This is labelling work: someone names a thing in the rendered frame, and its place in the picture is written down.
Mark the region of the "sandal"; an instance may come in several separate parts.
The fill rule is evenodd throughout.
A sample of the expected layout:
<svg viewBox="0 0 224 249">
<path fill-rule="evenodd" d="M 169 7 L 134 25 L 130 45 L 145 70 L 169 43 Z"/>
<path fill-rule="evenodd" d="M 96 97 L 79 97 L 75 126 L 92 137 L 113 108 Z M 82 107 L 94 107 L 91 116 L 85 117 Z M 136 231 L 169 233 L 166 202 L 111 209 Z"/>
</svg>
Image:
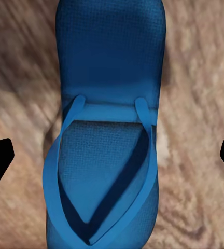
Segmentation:
<svg viewBox="0 0 224 249">
<path fill-rule="evenodd" d="M 60 0 L 62 130 L 47 153 L 48 249 L 143 249 L 159 203 L 162 0 Z"/>
</svg>

